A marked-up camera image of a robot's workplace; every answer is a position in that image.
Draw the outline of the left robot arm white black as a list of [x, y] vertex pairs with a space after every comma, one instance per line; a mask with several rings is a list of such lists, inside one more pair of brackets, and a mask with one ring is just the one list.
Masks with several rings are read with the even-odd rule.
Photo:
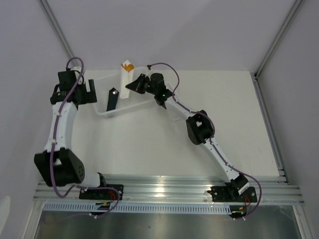
[[72, 131], [80, 105], [97, 102], [95, 85], [77, 70], [58, 72], [59, 83], [54, 87], [50, 103], [53, 119], [44, 151], [34, 156], [34, 163], [49, 187], [79, 185], [91, 187], [91, 194], [103, 199], [108, 194], [104, 176], [85, 170], [83, 162], [72, 151]]

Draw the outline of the orange plastic spoon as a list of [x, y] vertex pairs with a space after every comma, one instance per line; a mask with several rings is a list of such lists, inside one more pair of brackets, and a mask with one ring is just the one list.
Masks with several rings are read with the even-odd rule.
[[132, 70], [134, 70], [134, 65], [133, 64], [125, 64], [124, 65], [124, 69], [127, 71], [127, 72], [130, 72]]

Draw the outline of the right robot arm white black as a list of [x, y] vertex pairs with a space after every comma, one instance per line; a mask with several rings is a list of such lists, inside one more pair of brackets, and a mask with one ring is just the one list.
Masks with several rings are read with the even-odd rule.
[[239, 201], [246, 194], [250, 187], [244, 173], [235, 169], [215, 140], [215, 127], [206, 111], [193, 111], [184, 106], [175, 91], [171, 91], [164, 82], [161, 73], [153, 73], [150, 76], [140, 74], [138, 78], [125, 85], [125, 87], [138, 94], [149, 93], [154, 95], [156, 103], [166, 110], [178, 114], [185, 120], [189, 140], [201, 146], [207, 154], [215, 159], [220, 168], [224, 171], [228, 181], [225, 182], [228, 197], [233, 201]]

